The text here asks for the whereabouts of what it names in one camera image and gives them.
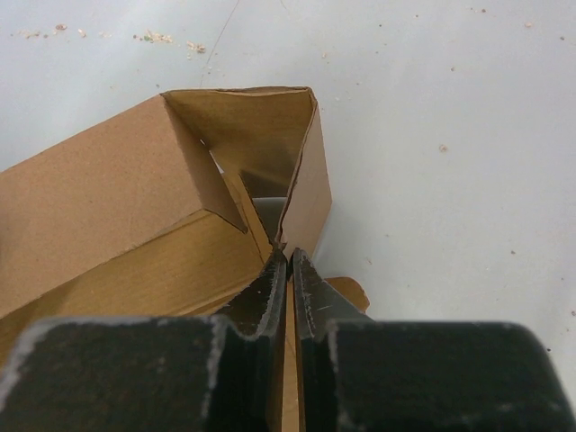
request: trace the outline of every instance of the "black object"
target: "black object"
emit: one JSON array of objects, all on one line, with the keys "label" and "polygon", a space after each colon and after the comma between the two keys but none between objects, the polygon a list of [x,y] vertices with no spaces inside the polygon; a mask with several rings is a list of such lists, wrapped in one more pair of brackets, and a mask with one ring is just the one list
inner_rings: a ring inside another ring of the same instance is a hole
[{"label": "black object", "polygon": [[210,317],[48,319],[0,381],[0,431],[278,431],[293,273],[301,431],[574,431],[506,323],[373,322],[296,250]]}]

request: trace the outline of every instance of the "white table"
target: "white table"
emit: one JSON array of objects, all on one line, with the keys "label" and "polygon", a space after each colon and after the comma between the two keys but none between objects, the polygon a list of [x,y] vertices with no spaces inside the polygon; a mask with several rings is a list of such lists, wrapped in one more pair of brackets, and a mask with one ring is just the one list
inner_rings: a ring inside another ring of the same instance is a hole
[{"label": "white table", "polygon": [[376,318],[529,326],[576,401],[572,1],[0,5],[0,169],[168,89],[311,86],[334,196],[319,270]]}]

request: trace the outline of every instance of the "scratch on surface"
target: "scratch on surface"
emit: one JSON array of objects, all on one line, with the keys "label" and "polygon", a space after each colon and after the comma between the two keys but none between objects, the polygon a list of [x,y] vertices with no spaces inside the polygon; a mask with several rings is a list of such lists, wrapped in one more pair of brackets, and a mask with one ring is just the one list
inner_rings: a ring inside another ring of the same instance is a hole
[{"label": "scratch on surface", "polygon": [[[218,42],[220,42],[222,34],[224,34],[226,27],[228,27],[228,23],[230,22],[232,15],[236,12],[236,8],[238,7],[239,4],[240,4],[240,0],[237,0],[236,4],[234,4],[234,8],[232,9],[232,12],[230,12],[230,15],[228,15],[228,19],[224,23],[224,27],[222,27],[222,30],[220,31],[218,38],[216,38],[216,43],[214,43],[214,46],[212,47],[212,49],[210,51],[210,55],[208,56],[208,59],[206,60],[206,64],[204,65],[204,68],[206,68],[209,65],[210,60],[212,59],[212,55],[214,54],[214,51],[218,47]],[[202,72],[202,76],[200,77],[200,85],[198,85],[200,88],[202,88],[202,82],[203,81],[204,81],[204,72]]]}]

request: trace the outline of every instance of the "crack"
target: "crack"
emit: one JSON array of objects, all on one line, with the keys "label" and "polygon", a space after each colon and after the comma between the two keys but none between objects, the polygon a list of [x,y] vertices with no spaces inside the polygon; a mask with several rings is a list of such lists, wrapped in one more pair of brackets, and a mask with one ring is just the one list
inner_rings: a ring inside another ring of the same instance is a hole
[{"label": "crack", "polygon": [[[230,22],[232,15],[236,12],[236,8],[238,7],[239,4],[240,4],[240,0],[237,0],[236,4],[234,5],[234,8],[232,9],[232,12],[230,12],[230,15],[228,15],[228,19],[224,23],[224,27],[222,27],[222,30],[220,31],[220,34],[218,35],[218,38],[216,39],[216,43],[214,43],[214,48],[212,48],[212,50],[210,51],[210,55],[208,56],[208,59],[206,60],[206,64],[204,65],[204,70],[210,64],[210,60],[212,59],[212,55],[214,54],[214,51],[216,51],[216,48],[218,47],[218,42],[220,42],[222,34],[224,34],[226,27],[228,27],[228,23]],[[204,81],[204,74],[205,74],[205,72],[202,72],[202,76],[200,77],[200,85],[198,85],[200,88],[202,88],[202,83]]]}]

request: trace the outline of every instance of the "open cardboard box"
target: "open cardboard box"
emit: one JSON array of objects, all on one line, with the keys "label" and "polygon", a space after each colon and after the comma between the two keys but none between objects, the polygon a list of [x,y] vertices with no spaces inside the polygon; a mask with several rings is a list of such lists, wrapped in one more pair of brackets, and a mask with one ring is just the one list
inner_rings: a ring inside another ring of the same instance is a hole
[{"label": "open cardboard box", "polygon": [[[270,197],[284,206],[267,235],[254,200]],[[0,364],[48,316],[215,311],[273,245],[311,255],[330,203],[310,89],[148,99],[0,174]],[[336,285],[367,307],[353,281]],[[288,307],[284,430],[295,430]]]}]

